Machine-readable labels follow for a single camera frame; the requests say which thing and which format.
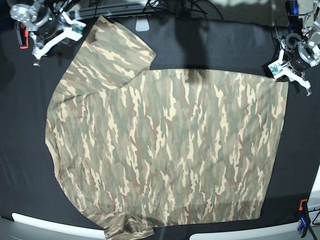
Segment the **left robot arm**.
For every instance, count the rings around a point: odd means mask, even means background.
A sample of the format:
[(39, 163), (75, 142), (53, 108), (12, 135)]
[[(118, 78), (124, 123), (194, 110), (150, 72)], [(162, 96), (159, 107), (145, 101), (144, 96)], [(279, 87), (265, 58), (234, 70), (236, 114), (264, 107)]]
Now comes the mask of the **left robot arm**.
[(296, 0), (286, 2), (288, 18), (288, 33), (280, 37), (277, 25), (274, 25), (276, 38), (279, 43), (277, 60), (268, 65), (273, 78), (279, 80), (287, 77), (303, 87), (307, 96), (312, 94), (311, 83), (306, 80), (306, 70), (320, 64), (320, 2), (313, 1), (313, 9), (306, 13), (299, 13)]

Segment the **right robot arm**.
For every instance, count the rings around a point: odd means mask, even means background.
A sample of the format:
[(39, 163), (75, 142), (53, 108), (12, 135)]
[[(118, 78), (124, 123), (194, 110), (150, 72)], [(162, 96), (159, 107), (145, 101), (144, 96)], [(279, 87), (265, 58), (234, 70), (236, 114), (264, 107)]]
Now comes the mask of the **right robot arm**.
[(86, 24), (71, 19), (68, 13), (75, 0), (16, 0), (10, 1), (10, 17), (15, 20), (15, 29), (20, 48), (29, 47), (33, 41), (34, 66), (39, 66), (52, 48), (59, 44), (77, 42), (83, 36)]

